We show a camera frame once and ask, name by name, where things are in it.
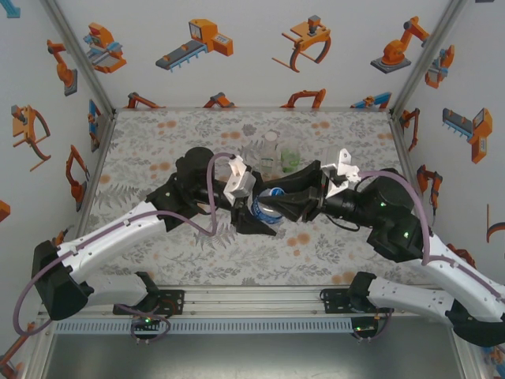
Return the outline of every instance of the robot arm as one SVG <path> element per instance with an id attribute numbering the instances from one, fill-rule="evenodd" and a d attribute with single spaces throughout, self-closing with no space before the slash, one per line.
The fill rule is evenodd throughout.
<path id="1" fill-rule="evenodd" d="M 360 192 L 350 189 L 350 182 L 359 182 L 361 177 L 359 169 L 350 164 L 348 151 L 342 149 L 329 150 L 322 163 L 314 161 L 302 171 L 268 183 L 263 183 L 260 174 L 244 165 L 240 157 L 233 156 L 228 183 L 214 180 L 212 170 L 212 185 L 207 187 L 207 165 L 212 164 L 212 156 L 206 148 L 189 150 L 178 159 L 177 172 L 167 183 L 128 214 L 59 247 L 49 241 L 36 247 L 33 275 L 52 261 L 61 260 L 36 281 L 52 320 L 98 304 L 119 303 L 152 311 L 160 306 L 159 290 L 147 274 L 97 276 L 94 272 L 139 241 L 170 232 L 183 222 L 191 223 L 192 217 L 205 213 L 197 203 L 208 204 L 211 199 L 219 208 L 230 211 L 238 233 L 274 235 L 268 225 L 250 214 L 247 198 L 278 186 L 284 195 L 261 197 L 260 202 L 291 221 L 308 222 L 323 213 L 368 227 L 367 243 L 377 253 L 424 273 L 443 289 L 410 287 L 359 272 L 348 290 L 354 309 L 397 308 L 452 324 L 463 339 L 481 346 L 505 341 L 501 295 L 505 288 L 468 265 L 433 233 L 429 236 L 432 254 L 423 264 L 420 220 L 411 213 L 410 195 L 395 180 L 379 177 Z M 214 191 L 210 197 L 209 189 Z"/>

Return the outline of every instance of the white wall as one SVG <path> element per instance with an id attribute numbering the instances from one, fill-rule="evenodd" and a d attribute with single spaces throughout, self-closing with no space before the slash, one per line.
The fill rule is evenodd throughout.
<path id="1" fill-rule="evenodd" d="M 386 75 L 373 68 L 370 61 L 382 56 L 386 44 L 402 36 L 403 23 L 413 16 L 419 16 L 420 25 L 432 32 L 448 0 L 58 3 L 80 38 L 88 34 L 88 24 L 96 22 L 108 28 L 123 45 L 127 65 L 110 74 L 97 72 L 116 107 L 124 107 L 127 95 L 133 91 L 172 107 L 202 107 L 218 92 L 224 92 L 239 107 L 277 107 L 294 92 L 321 88 L 327 89 L 323 106 L 348 107 L 366 96 L 386 91 L 398 94 L 422 52 L 421 41 L 413 38 L 406 52 L 413 61 L 410 67 Z M 313 14 L 331 29 L 332 45 L 327 57 L 319 65 L 299 57 L 300 73 L 272 61 L 271 57 L 289 61 L 293 43 L 281 33 Z M 173 73 L 157 67 L 158 59 L 190 40 L 188 22 L 193 18 L 215 22 L 219 31 L 234 41 L 234 54 L 204 54 Z M 81 43 L 87 50 L 88 45 Z M 309 103 L 312 99 L 300 101 Z"/>
<path id="2" fill-rule="evenodd" d="M 446 243 L 467 249 L 477 268 L 505 283 L 503 231 L 486 242 L 486 204 L 491 206 L 491 224 L 505 222 L 505 107 L 503 106 L 503 60 L 505 59 L 505 2 L 469 2 L 443 44 L 455 45 L 454 62 L 438 89 L 419 84 L 407 110 L 420 108 L 417 147 L 410 153 L 413 166 L 421 164 L 443 176 L 435 232 Z M 482 107 L 493 118 L 488 154 L 481 162 L 471 160 L 471 146 L 443 124 L 444 108 L 473 119 Z M 407 145 L 412 127 L 405 134 Z M 431 212 L 425 196 L 426 210 Z"/>
<path id="3" fill-rule="evenodd" d="M 92 174 L 99 151 L 90 149 L 88 101 L 92 92 L 79 73 L 77 93 L 65 97 L 63 83 L 56 74 L 56 61 L 47 52 L 47 39 L 62 40 L 38 1 L 16 0 L 21 18 L 7 19 L 0 9 L 0 200 L 11 207 L 11 215 L 0 223 L 0 354 L 17 338 L 12 314 L 17 296 L 29 281 L 33 250 L 36 245 L 55 237 L 70 224 L 77 225 L 79 214 L 65 178 L 65 162 L 70 145 L 81 153 Z M 62 53 L 69 68 L 75 62 Z M 45 118 L 51 136 L 39 147 L 51 158 L 30 172 L 39 160 L 27 144 L 13 147 L 21 136 L 12 136 L 10 107 L 27 104 Z M 36 135 L 43 135 L 35 123 Z M 74 178 L 82 182 L 84 173 L 75 165 Z M 75 229 L 69 233 L 72 237 Z M 40 298 L 31 292 L 22 311 L 22 325 L 33 320 Z"/>

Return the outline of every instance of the blue and white can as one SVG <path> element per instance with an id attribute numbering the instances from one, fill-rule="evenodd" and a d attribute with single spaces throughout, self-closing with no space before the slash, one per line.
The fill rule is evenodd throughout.
<path id="1" fill-rule="evenodd" d="M 258 197 L 263 196 L 278 196 L 283 195 L 284 191 L 282 188 L 274 187 L 271 189 L 266 189 L 262 193 L 260 193 L 251 204 L 251 213 L 259 220 L 264 223 L 274 224 L 280 223 L 282 220 L 282 215 L 279 212 L 270 209 L 268 206 L 261 204 L 258 201 Z"/>

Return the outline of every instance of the gray floor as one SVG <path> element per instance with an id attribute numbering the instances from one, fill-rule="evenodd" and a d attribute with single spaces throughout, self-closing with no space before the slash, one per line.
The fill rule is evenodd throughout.
<path id="1" fill-rule="evenodd" d="M 371 344 L 349 335 L 169 336 L 151 346 L 128 336 L 57 336 L 48 379 L 456 379 L 448 330 L 393 320 Z"/>

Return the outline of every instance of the floral tablecloth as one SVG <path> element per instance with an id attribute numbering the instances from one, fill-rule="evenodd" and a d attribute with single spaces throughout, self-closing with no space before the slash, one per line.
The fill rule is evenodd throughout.
<path id="1" fill-rule="evenodd" d="M 288 110 L 123 111 L 99 179 L 87 232 L 135 207 L 174 172 L 174 163 L 195 146 L 214 153 L 240 154 L 259 169 L 263 135 L 279 143 L 296 142 L 304 167 L 322 149 L 349 150 L 362 170 L 396 167 L 398 155 L 386 113 L 299 112 Z M 225 159 L 216 178 L 226 180 Z M 194 219 L 210 227 L 208 216 Z M 166 285 L 326 285 L 350 283 L 358 271 L 374 272 L 401 283 L 427 283 L 367 245 L 368 230 L 344 231 L 320 216 L 313 223 L 283 221 L 275 237 L 238 235 L 228 212 L 218 211 L 219 228 L 209 238 L 188 225 L 139 243 L 108 262 L 104 274 L 147 271 Z"/>

